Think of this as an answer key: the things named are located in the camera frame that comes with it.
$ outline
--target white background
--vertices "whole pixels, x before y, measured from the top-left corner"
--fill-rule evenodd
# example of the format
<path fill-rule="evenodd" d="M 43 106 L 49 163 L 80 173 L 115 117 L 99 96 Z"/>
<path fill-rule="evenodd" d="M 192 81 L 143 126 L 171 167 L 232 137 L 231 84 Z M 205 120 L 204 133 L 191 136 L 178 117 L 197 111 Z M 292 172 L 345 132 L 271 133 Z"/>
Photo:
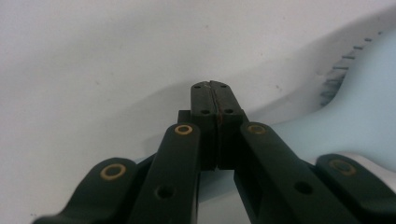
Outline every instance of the white background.
<path fill-rule="evenodd" d="M 324 80 L 346 46 L 387 29 L 395 7 L 0 1 L 0 223 L 59 212 L 100 161 L 154 153 L 196 82 L 229 84 L 260 122 L 317 109 L 295 94 Z M 199 223 L 249 223 L 231 178 L 204 174 Z"/>

